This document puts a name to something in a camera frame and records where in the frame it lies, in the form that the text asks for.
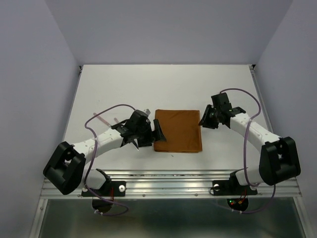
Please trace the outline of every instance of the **screw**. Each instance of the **screw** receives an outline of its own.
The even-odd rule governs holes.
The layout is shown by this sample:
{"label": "screw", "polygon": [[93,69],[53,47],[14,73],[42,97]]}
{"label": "screw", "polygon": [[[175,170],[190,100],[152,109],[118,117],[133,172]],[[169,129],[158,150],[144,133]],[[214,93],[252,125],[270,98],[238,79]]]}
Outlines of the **screw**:
{"label": "screw", "polygon": [[124,191],[125,191],[125,186],[120,185],[120,186],[119,186],[119,191],[120,191],[120,192],[124,192]]}
{"label": "screw", "polygon": [[215,190],[215,191],[220,191],[220,188],[219,188],[219,184],[215,184],[214,186],[213,186],[213,189]]}

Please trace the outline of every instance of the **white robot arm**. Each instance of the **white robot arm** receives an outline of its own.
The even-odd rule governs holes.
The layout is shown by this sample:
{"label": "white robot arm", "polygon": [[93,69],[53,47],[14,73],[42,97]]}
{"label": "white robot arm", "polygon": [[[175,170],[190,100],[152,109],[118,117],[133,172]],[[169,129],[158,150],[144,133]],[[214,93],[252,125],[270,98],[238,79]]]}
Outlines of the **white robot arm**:
{"label": "white robot arm", "polygon": [[[251,120],[249,115],[240,107],[232,108],[226,93],[211,98],[213,105],[207,105],[199,125],[216,129],[222,123],[244,137]],[[274,185],[300,174],[297,149],[292,138],[282,138],[251,121],[248,141],[261,154],[259,166],[246,168],[249,183],[244,170],[235,171],[229,180],[213,181],[219,186],[213,195],[239,195],[245,189],[248,189],[249,195],[253,195],[257,192],[250,190],[250,184],[265,182]]]}
{"label": "white robot arm", "polygon": [[[80,185],[83,187],[87,172],[84,167],[92,160],[96,141],[98,149],[95,157],[128,143],[138,148],[151,146],[155,141],[166,141],[157,119],[154,120],[154,128],[152,131],[148,114],[135,110],[130,119],[112,126],[97,138],[73,145],[60,143],[45,166],[43,174],[62,194],[67,195]],[[101,189],[100,193],[104,196],[108,195],[110,182],[110,177],[101,170],[92,170],[87,178],[88,187]]]}

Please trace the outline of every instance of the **white tabletop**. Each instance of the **white tabletop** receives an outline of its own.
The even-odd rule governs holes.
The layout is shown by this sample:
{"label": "white tabletop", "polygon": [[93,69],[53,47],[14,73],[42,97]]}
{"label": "white tabletop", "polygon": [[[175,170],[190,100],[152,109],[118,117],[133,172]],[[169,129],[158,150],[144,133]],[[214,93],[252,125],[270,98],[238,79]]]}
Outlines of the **white tabletop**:
{"label": "white tabletop", "polygon": [[[72,144],[93,137],[84,123],[106,108],[131,104],[137,109],[150,109],[151,122],[156,109],[200,110],[212,104],[211,95],[238,87],[257,98],[247,65],[85,65],[80,77],[65,140]],[[233,107],[241,107],[249,115],[257,112],[257,104],[242,92],[228,92]],[[130,117],[130,108],[117,108],[102,117],[109,123]],[[256,121],[266,128],[263,114]],[[98,119],[90,124],[99,134],[107,126]],[[202,128],[203,151],[200,153],[160,153],[152,147],[133,145],[99,156],[93,168],[104,170],[234,170],[243,166],[243,137],[219,125],[216,130]],[[258,165],[260,154],[248,144],[248,166]]]}

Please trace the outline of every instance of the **white wall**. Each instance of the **white wall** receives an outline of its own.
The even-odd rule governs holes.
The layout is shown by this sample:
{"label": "white wall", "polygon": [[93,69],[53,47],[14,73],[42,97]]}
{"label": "white wall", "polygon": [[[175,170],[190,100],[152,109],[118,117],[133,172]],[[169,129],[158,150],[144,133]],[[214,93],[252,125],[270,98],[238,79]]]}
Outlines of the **white wall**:
{"label": "white wall", "polygon": [[0,1],[0,237],[28,237],[78,64],[44,0]]}
{"label": "white wall", "polygon": [[296,140],[298,182],[317,225],[317,1],[294,0],[256,66],[276,133]]}
{"label": "white wall", "polygon": [[46,0],[83,63],[256,63],[291,0]]}

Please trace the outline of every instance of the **brown cloth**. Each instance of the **brown cloth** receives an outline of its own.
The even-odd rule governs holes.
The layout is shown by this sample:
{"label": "brown cloth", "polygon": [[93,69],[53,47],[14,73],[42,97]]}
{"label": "brown cloth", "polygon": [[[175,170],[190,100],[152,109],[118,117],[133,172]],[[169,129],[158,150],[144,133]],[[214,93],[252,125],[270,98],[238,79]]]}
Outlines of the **brown cloth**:
{"label": "brown cloth", "polygon": [[195,153],[203,150],[199,111],[156,110],[155,119],[166,137],[166,142],[154,143],[155,151]]}

